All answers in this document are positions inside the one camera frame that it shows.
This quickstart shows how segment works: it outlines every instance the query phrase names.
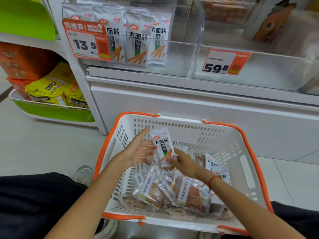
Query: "red string bracelet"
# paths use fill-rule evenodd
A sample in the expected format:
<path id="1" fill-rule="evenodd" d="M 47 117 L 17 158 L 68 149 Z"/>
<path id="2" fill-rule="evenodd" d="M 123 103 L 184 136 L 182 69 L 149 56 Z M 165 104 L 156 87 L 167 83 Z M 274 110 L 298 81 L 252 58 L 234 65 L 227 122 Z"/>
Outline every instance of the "red string bracelet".
<path id="1" fill-rule="evenodd" d="M 209 180 L 209 182 L 206 184 L 206 185 L 209 187 L 209 189 L 211 189 L 211 182 L 212 182 L 212 180 L 213 180 L 214 178 L 219 178 L 219 176 L 218 176 L 218 175 L 214 175 L 213 177 L 211 177 L 211 179 Z"/>

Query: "yellow snack bag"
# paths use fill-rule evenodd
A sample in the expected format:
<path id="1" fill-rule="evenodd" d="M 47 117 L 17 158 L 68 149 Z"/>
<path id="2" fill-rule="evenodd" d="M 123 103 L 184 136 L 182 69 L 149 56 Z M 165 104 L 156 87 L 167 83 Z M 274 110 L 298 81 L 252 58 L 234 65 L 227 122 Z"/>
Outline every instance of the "yellow snack bag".
<path id="1" fill-rule="evenodd" d="M 26 85 L 25 92 L 33 101 L 66 105 L 65 87 L 62 82 L 44 77 Z"/>
<path id="2" fill-rule="evenodd" d="M 89 108 L 78 84 L 70 84 L 64 91 L 69 106 Z"/>
<path id="3" fill-rule="evenodd" d="M 62 61 L 58 63 L 58 65 L 48 75 L 46 75 L 46 77 L 50 80 L 59 81 L 65 85 L 76 83 L 70 65 Z"/>

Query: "59.8 price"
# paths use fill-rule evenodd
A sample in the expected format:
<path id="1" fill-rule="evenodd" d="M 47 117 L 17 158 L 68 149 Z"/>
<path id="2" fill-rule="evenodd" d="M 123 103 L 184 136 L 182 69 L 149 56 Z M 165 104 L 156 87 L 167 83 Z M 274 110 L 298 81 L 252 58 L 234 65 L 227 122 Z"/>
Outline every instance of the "59.8 price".
<path id="1" fill-rule="evenodd" d="M 87 42 L 83 40 L 73 40 L 78 49 L 88 50 Z M 91 48 L 96 49 L 96 43 L 91 42 Z"/>
<path id="2" fill-rule="evenodd" d="M 224 65 L 224 67 L 222 67 L 221 65 L 206 64 L 203 71 L 220 73 L 221 71 L 227 71 L 228 68 L 229 68 L 228 65 Z"/>

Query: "price tag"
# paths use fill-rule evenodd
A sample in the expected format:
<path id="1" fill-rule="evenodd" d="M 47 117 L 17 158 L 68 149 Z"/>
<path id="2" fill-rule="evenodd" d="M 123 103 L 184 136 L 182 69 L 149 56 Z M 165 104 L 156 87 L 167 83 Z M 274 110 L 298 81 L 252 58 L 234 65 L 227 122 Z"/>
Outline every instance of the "price tag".
<path id="1" fill-rule="evenodd" d="M 237 76 L 250 55 L 251 53 L 210 49 L 202 71 Z"/>
<path id="2" fill-rule="evenodd" d="M 76 58 L 111 61 L 104 25 L 66 18 L 62 24 Z"/>

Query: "shopping basket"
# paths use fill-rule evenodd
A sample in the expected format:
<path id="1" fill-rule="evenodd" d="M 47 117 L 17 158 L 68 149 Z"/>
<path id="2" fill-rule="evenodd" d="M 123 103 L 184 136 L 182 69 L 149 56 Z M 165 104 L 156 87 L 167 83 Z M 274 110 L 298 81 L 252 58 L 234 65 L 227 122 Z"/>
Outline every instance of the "shopping basket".
<path id="1" fill-rule="evenodd" d="M 122 113 L 117 117 L 114 127 L 103 144 L 94 178 L 99 175 L 109 160 L 121 152 L 134 136 L 146 126 L 149 126 L 151 130 L 167 127 L 173 145 L 186 145 L 198 152 L 211 154 L 220 165 L 229 167 L 234 188 L 273 212 L 257 158 L 249 146 L 244 132 L 239 127 L 229 124 L 166 117 L 160 114 Z M 119 194 L 133 193 L 135 170 L 136 167 L 132 166 L 122 174 L 103 217 L 137 221 L 140 225 L 149 223 L 196 231 L 248 235 L 243 225 L 235 217 L 212 220 L 187 215 L 170 215 L 165 212 L 126 209 L 119 202 L 118 196 Z"/>

